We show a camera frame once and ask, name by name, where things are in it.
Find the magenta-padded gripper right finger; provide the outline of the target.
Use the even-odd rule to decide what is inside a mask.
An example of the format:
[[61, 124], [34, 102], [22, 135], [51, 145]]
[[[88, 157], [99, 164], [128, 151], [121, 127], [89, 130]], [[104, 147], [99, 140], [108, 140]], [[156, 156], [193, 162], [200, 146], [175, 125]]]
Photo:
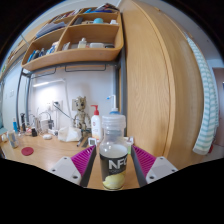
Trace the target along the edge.
[[131, 147], [131, 156], [141, 187], [178, 171], [165, 157], [155, 157], [137, 146]]

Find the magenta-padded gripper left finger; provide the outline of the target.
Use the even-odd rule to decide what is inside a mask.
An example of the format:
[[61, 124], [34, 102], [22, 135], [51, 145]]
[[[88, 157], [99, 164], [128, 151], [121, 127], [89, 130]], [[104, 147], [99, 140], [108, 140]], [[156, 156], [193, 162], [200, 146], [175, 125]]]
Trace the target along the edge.
[[96, 157], [96, 146], [90, 146], [72, 157], [62, 157], [49, 172], [81, 187], [87, 187]]

